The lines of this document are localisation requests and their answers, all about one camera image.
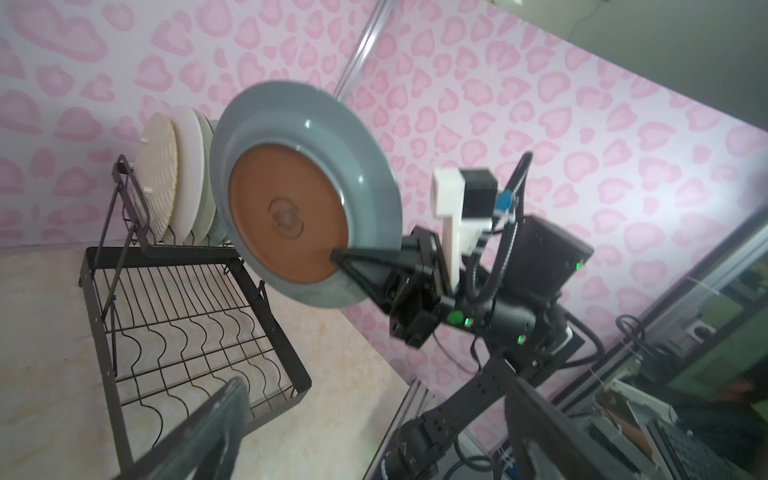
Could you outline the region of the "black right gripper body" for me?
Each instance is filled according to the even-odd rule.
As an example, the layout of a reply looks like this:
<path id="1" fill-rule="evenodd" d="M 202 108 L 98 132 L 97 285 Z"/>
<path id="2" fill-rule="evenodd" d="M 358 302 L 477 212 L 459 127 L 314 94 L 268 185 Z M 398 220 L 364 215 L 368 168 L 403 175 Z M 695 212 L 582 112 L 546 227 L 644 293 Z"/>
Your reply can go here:
<path id="1" fill-rule="evenodd" d="M 390 335 L 420 348 L 447 321 L 454 288 L 438 234 L 416 227 L 402 240 L 390 278 Z"/>

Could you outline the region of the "white plate floral sprigs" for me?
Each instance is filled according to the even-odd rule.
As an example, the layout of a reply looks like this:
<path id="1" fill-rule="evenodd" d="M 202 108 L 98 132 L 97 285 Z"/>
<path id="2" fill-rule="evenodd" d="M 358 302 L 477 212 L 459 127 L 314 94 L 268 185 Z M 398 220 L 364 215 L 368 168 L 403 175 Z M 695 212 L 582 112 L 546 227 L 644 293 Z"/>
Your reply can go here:
<path id="1" fill-rule="evenodd" d="M 193 245 L 205 245 L 206 237 L 211 229 L 216 215 L 216 203 L 212 192 L 209 174 L 210 148 L 213 139 L 213 129 L 207 117 L 199 110 L 194 109 L 198 119 L 204 150 L 204 168 L 203 168 L 203 188 L 201 200 L 198 207 L 195 223 L 192 227 L 189 238 Z"/>

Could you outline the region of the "light blue flower plate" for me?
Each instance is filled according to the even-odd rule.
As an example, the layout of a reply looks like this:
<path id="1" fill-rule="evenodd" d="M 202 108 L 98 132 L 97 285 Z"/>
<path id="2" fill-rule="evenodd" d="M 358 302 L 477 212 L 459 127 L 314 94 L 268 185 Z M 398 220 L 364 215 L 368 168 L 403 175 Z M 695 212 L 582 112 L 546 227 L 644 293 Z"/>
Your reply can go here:
<path id="1" fill-rule="evenodd" d="M 217 211 L 216 202 L 213 195 L 213 189 L 212 189 L 211 180 L 210 180 L 211 144 L 212 144 L 214 128 L 213 128 L 213 124 L 206 116 L 203 116 L 203 118 L 205 120 L 205 124 L 207 125 L 207 130 L 208 130 L 207 137 L 205 140 L 206 179 L 205 179 L 204 197 L 207 202 L 208 217 L 210 218 L 210 221 L 209 221 L 210 226 L 209 226 L 207 235 L 204 238 L 203 245 L 215 247 L 215 246 L 220 246 L 225 241 L 226 231 Z"/>

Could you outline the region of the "orange woven round plate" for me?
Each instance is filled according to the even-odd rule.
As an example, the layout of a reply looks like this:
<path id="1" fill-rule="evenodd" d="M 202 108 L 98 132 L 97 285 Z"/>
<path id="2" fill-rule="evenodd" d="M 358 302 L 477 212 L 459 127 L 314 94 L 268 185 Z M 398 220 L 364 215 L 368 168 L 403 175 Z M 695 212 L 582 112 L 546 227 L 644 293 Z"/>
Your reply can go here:
<path id="1" fill-rule="evenodd" d="M 140 221 L 149 229 L 147 237 L 160 242 L 170 224 L 178 180 L 178 146 L 169 116 L 155 113 L 144 124 L 133 171 L 144 199 L 137 205 Z"/>

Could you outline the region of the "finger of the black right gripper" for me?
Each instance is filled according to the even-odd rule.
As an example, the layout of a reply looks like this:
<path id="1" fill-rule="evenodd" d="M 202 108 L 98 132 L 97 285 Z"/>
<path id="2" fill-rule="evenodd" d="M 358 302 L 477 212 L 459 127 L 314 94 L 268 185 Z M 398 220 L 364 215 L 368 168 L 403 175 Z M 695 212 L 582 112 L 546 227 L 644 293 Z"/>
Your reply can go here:
<path id="1" fill-rule="evenodd" d="M 413 251 L 337 248 L 330 259 L 377 306 L 394 306 L 402 283 L 420 272 Z"/>

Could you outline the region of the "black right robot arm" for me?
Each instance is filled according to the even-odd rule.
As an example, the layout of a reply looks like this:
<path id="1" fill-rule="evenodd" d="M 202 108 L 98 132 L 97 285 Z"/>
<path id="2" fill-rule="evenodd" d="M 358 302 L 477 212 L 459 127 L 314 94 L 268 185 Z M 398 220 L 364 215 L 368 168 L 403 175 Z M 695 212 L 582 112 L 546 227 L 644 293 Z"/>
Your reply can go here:
<path id="1" fill-rule="evenodd" d="M 375 479 L 429 479 L 459 433 L 503 401 L 509 439 L 524 476 L 536 470 L 534 442 L 573 478 L 604 479 L 595 444 L 535 394 L 527 370 L 571 368 L 567 331 L 575 323 L 560 304 L 564 283 L 592 248 L 551 222 L 527 216 L 502 231 L 494 267 L 469 258 L 457 286 L 435 233 L 418 227 L 399 250 L 341 248 L 332 262 L 389 317 L 390 333 L 419 348 L 441 325 L 482 339 L 490 353 L 473 378 L 439 406 L 405 421 L 370 468 Z"/>

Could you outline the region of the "aluminium front rail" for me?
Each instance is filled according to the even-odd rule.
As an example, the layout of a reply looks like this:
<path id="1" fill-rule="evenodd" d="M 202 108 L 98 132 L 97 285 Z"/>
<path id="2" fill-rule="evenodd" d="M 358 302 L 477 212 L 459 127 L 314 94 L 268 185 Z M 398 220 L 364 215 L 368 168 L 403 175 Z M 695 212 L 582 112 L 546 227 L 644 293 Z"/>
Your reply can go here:
<path id="1" fill-rule="evenodd" d="M 400 444 L 399 437 L 402 432 L 411 431 L 411 425 L 425 412 L 435 409 L 441 403 L 441 399 L 433 394 L 419 379 L 414 379 L 403 397 L 393 420 L 388 427 L 374 458 L 369 464 L 363 479 L 394 479 L 389 471 L 382 473 L 381 466 L 385 457 L 394 458 Z M 478 472 L 466 466 L 456 453 L 454 445 L 466 458 L 472 457 L 476 466 L 486 468 L 489 466 L 486 460 L 486 452 L 470 438 L 467 433 L 460 433 L 454 441 L 448 444 L 447 450 L 436 458 L 431 467 L 426 470 L 426 477 L 421 479 L 474 479 L 485 478 L 486 474 Z"/>

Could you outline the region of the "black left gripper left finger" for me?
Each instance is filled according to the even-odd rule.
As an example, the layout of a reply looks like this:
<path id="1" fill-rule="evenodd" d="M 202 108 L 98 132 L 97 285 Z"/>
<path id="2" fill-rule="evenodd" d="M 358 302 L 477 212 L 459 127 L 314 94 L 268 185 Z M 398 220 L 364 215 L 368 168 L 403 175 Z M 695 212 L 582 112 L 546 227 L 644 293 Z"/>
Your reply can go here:
<path id="1" fill-rule="evenodd" d="M 226 383 L 120 479 L 229 479 L 249 418 L 241 378 Z"/>

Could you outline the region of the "teal green round plate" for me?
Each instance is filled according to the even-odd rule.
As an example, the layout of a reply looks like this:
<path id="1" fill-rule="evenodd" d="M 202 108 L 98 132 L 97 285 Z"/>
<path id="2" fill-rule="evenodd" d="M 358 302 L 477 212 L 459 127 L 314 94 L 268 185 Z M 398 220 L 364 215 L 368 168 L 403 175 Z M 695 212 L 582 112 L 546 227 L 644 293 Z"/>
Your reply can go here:
<path id="1" fill-rule="evenodd" d="M 268 81 L 237 94 L 215 128 L 209 174 L 238 254 L 300 303 L 343 309 L 365 299 L 333 250 L 400 247 L 387 156 L 352 110 L 313 86 Z"/>

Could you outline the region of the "black wire dish rack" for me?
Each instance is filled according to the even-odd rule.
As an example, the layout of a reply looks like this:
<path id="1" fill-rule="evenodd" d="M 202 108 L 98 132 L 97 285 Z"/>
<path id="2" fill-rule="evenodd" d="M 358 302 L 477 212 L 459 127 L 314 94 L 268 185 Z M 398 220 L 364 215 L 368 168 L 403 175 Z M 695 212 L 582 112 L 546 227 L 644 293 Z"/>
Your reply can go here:
<path id="1" fill-rule="evenodd" d="M 157 240 L 125 157 L 112 166 L 107 225 L 127 234 L 85 251 L 87 308 L 121 469 L 156 447 L 228 381 L 248 395 L 252 432 L 298 405 L 312 382 L 266 286 L 229 245 Z"/>

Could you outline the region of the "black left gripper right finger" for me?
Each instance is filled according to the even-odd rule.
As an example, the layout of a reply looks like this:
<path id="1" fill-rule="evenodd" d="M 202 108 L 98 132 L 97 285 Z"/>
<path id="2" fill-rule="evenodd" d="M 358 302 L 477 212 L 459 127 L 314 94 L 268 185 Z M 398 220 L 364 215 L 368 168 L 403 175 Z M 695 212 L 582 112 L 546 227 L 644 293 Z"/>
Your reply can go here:
<path id="1" fill-rule="evenodd" d="M 549 477 L 536 463 L 540 455 L 564 479 L 635 477 L 525 381 L 509 380 L 503 391 L 508 439 L 523 479 Z"/>

